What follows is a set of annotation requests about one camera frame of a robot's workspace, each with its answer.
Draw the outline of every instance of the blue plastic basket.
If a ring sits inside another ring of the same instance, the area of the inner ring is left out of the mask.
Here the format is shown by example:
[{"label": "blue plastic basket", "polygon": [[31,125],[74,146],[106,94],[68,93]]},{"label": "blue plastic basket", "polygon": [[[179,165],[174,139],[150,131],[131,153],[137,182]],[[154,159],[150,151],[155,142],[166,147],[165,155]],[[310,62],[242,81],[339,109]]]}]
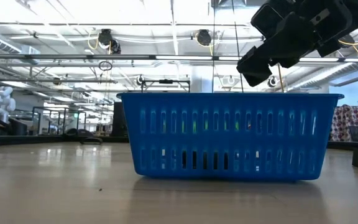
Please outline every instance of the blue plastic basket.
[{"label": "blue plastic basket", "polygon": [[152,177],[311,180],[342,95],[123,93],[135,171]]}]

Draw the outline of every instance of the white humanoid robot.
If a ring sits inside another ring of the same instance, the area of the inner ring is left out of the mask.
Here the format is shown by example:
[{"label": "white humanoid robot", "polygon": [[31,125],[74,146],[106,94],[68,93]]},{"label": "white humanoid robot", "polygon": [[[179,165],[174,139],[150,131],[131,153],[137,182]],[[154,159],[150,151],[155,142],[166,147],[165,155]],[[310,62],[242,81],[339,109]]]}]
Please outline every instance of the white humanoid robot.
[{"label": "white humanoid robot", "polygon": [[16,101],[11,98],[12,87],[0,87],[0,120],[8,123],[9,112],[16,109]]}]

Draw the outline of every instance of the table surface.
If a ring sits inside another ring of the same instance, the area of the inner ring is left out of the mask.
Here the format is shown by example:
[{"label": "table surface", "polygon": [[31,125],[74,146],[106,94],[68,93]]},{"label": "table surface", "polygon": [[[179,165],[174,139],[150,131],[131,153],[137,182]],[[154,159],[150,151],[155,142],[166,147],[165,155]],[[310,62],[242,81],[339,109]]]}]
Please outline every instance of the table surface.
[{"label": "table surface", "polygon": [[297,183],[160,180],[128,144],[0,146],[0,223],[358,223],[358,168],[328,150]]}]

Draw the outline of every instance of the black robotic arm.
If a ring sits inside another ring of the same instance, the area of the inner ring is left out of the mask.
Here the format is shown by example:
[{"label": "black robotic arm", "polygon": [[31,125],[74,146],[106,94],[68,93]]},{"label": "black robotic arm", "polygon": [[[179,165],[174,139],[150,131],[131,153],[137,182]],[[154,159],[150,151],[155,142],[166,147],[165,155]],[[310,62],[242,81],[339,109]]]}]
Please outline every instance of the black robotic arm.
[{"label": "black robotic arm", "polygon": [[358,28],[358,0],[268,0],[251,24],[266,38],[238,61],[237,70],[250,86],[272,74],[269,66],[290,68],[304,55],[339,50],[339,39]]}]

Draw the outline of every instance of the wall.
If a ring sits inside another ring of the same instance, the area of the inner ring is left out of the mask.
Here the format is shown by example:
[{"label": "wall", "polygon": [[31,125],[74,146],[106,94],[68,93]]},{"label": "wall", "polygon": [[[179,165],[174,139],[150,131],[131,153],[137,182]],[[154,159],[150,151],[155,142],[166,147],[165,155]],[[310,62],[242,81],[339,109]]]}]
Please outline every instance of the wall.
[{"label": "wall", "polygon": [[38,96],[14,92],[12,97],[16,100],[17,110],[32,111],[34,106],[44,106],[44,101]]},{"label": "wall", "polygon": [[341,87],[329,87],[330,93],[340,93],[345,95],[344,99],[338,101],[338,106],[349,105],[358,106],[358,82]]}]

